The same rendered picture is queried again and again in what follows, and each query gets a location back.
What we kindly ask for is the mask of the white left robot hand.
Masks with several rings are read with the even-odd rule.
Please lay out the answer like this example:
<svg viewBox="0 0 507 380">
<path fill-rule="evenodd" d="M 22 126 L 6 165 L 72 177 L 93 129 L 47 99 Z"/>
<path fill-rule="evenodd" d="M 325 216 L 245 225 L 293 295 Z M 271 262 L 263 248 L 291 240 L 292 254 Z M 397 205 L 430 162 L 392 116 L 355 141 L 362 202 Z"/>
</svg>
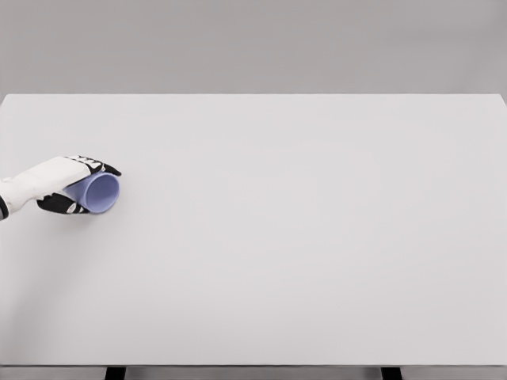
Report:
<svg viewBox="0 0 507 380">
<path fill-rule="evenodd" d="M 10 211 L 21 209 L 30 200 L 39 208 L 60 214 L 88 214 L 82 201 L 70 198 L 62 190 L 97 173 L 120 177 L 121 172 L 102 161 L 81 155 L 58 156 L 18 174 L 12 179 L 13 194 L 2 193 Z"/>
</svg>

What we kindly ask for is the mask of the light purple cup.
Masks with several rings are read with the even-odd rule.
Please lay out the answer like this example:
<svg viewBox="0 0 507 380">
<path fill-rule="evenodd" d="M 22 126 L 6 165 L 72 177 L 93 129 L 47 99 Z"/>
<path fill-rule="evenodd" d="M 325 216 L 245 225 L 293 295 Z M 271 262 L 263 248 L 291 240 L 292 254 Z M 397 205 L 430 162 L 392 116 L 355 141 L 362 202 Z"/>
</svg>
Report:
<svg viewBox="0 0 507 380">
<path fill-rule="evenodd" d="M 120 182 L 111 173 L 95 173 L 63 189 L 64 193 L 92 214 L 109 210 L 120 194 Z"/>
</svg>

